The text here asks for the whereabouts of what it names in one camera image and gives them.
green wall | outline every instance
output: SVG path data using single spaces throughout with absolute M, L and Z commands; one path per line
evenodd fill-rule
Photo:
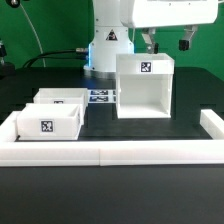
M 44 52 L 87 47 L 93 38 L 92 0 L 30 0 L 23 2 L 43 45 Z M 0 37 L 5 43 L 7 61 L 20 68 L 39 54 L 39 48 L 22 10 L 0 2 Z M 201 25 L 188 52 L 178 50 L 183 27 L 160 28 L 156 41 L 160 52 L 168 53 L 176 66 L 202 67 L 224 80 L 224 4 L 219 6 L 215 24 Z M 145 52 L 140 31 L 136 33 L 135 51 Z M 82 66 L 77 60 L 48 60 L 47 66 Z M 35 64 L 42 66 L 41 61 Z

cable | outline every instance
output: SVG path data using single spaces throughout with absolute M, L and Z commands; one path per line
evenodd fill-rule
M 36 37 L 37 44 L 38 44 L 39 49 L 40 49 L 40 53 L 43 54 L 43 48 L 42 48 L 40 39 L 39 39 L 39 37 L 38 37 L 38 34 L 37 34 L 37 32 L 36 32 L 36 30 L 35 30 L 35 28 L 34 28 L 34 26 L 33 26 L 33 23 L 31 22 L 30 17 L 29 17 L 29 15 L 27 14 L 27 12 L 26 12 L 26 10 L 25 10 L 25 8 L 23 7 L 22 4 L 20 4 L 20 7 L 21 7 L 21 9 L 22 9 L 22 11 L 23 11 L 23 14 L 24 14 L 24 16 L 26 17 L 28 23 L 30 24 L 30 27 L 31 27 L 31 29 L 32 29 L 32 31 L 33 31 L 33 33 L 34 33 L 34 36 Z M 43 59 L 43 65 L 44 65 L 44 67 L 46 67 L 45 59 Z
M 46 52 L 43 54 L 38 55 L 35 58 L 32 58 L 30 60 L 28 60 L 24 65 L 23 68 L 30 68 L 37 60 L 40 59 L 78 59 L 78 60 L 86 60 L 86 57 L 84 56 L 80 56 L 80 55 L 76 55 L 75 57 L 70 57 L 70 58 L 62 58 L 62 57 L 47 57 L 48 55 L 56 55 L 56 54 L 68 54 L 68 53 L 76 53 L 76 50 L 63 50 L 63 51 L 51 51 L 51 52 Z

blue light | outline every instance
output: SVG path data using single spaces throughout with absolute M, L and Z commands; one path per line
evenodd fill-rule
M 92 66 L 92 58 L 91 58 L 91 45 L 89 44 L 89 58 L 88 58 L 88 65 L 89 65 L 89 67 L 91 67 Z

small white box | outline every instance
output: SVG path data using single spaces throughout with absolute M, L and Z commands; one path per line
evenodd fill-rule
M 17 117 L 20 140 L 77 140 L 79 104 L 27 104 Z
M 88 106 L 88 89 L 86 88 L 40 88 L 33 98 L 35 104 L 80 104 L 81 124 Z
M 117 55 L 118 118 L 170 118 L 173 73 L 166 54 Z

black tabletop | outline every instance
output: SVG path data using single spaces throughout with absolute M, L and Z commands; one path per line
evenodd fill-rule
M 72 68 L 21 69 L 0 80 L 0 120 L 39 88 L 114 89 Z M 177 68 L 171 119 L 118 120 L 114 104 L 91 104 L 79 141 L 209 139 L 200 110 L 223 118 L 224 83 L 200 68 Z M 223 223 L 224 166 L 0 168 L 0 223 Z

